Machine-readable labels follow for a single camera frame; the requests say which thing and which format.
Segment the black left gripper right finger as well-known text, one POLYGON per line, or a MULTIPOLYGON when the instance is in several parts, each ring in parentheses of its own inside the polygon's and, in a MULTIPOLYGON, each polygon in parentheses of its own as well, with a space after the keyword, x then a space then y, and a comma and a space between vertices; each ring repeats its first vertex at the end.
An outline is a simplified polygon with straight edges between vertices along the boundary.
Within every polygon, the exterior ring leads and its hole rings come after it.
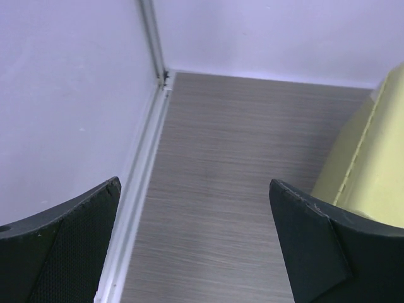
POLYGON ((403 229, 278 179, 269 199, 295 302, 403 302, 403 229))

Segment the green metal drawer toolbox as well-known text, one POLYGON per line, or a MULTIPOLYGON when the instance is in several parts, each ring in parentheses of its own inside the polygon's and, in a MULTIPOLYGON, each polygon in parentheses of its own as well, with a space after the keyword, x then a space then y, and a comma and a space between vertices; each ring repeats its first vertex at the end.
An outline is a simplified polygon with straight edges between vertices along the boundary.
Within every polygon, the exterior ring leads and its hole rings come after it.
POLYGON ((403 227, 403 65, 393 68, 341 128, 312 196, 403 227))

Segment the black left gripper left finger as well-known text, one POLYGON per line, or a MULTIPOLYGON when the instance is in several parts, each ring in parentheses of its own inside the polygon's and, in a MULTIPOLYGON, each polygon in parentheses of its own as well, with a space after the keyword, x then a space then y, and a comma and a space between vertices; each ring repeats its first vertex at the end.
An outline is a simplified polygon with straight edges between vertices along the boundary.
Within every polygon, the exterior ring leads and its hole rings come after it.
POLYGON ((120 195, 113 177, 1 226, 1 302, 93 302, 120 195))

